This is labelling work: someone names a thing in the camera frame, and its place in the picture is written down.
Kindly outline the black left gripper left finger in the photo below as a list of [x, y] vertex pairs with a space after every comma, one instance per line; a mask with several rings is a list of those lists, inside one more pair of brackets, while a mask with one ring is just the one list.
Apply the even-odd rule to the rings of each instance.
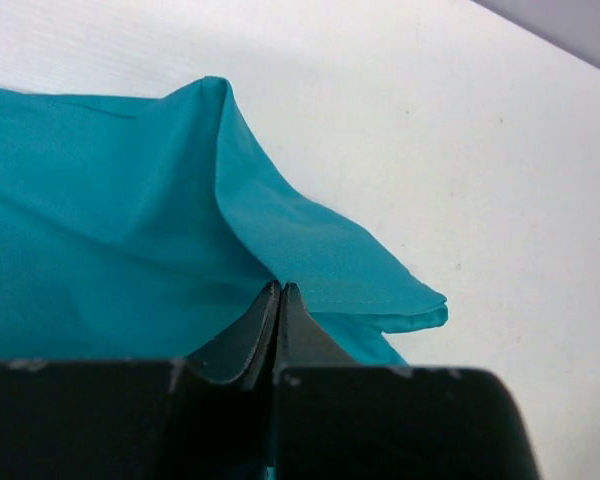
[[195, 374], [210, 385], [253, 389], [274, 335], [279, 301], [280, 284], [267, 283], [242, 316], [187, 356]]

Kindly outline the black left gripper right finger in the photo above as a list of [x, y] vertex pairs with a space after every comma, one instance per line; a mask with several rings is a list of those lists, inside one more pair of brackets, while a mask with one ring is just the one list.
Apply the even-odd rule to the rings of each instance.
[[277, 372], [292, 366], [350, 366], [347, 354], [307, 311], [299, 287], [288, 283], [282, 293], [277, 327]]

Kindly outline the teal t shirt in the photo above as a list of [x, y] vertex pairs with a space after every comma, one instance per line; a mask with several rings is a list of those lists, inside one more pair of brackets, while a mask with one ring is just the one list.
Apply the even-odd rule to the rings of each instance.
[[354, 359], [442, 326], [446, 300], [298, 193], [230, 84], [161, 99], [0, 89], [0, 359], [189, 354], [270, 281]]

